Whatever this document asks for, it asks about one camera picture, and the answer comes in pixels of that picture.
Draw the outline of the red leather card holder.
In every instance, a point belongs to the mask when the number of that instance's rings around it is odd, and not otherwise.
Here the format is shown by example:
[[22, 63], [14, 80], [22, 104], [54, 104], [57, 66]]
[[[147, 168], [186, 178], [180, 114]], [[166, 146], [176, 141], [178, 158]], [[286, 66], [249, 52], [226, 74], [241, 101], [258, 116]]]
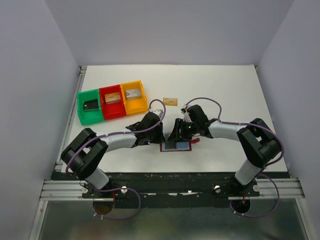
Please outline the red leather card holder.
[[[169, 133], [164, 134], [165, 142], [168, 141], [168, 137], [170, 136]], [[189, 152], [192, 150], [192, 144], [196, 144], [200, 141], [200, 139], [197, 137], [195, 139], [192, 139], [190, 141], [177, 141], [175, 142], [176, 149], [175, 150], [164, 150], [165, 142], [160, 144], [160, 152]]]

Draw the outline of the gold VIP card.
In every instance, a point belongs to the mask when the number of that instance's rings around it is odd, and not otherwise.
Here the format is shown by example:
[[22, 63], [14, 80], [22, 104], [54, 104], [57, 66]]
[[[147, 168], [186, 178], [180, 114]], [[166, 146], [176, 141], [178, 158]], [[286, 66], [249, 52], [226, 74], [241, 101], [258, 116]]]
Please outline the gold VIP card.
[[166, 106], [177, 106], [178, 105], [177, 98], [164, 97], [162, 101]]

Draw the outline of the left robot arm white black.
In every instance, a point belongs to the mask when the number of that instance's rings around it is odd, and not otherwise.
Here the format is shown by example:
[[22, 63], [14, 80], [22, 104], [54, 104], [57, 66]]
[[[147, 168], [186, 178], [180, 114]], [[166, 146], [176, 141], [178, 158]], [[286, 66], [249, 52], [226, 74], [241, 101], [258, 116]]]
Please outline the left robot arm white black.
[[164, 111], [149, 111], [141, 121], [131, 124], [123, 131], [97, 134], [91, 128], [83, 129], [62, 151], [60, 158], [79, 180], [93, 185], [93, 191], [101, 198], [111, 191], [108, 176], [98, 167], [105, 153], [122, 148], [134, 148], [149, 144], [161, 144]]

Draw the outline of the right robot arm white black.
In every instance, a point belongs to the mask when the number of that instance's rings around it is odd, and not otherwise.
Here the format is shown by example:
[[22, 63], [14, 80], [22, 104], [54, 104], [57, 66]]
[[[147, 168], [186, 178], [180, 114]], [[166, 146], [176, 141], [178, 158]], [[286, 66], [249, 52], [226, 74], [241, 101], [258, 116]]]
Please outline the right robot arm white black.
[[260, 118], [249, 123], [208, 119], [197, 104], [187, 107], [182, 113], [184, 118], [175, 120], [169, 141], [190, 141], [193, 136], [200, 135], [209, 139], [238, 141], [241, 144], [246, 159], [230, 183], [230, 191], [236, 196], [247, 192], [248, 185], [283, 150], [280, 140]]

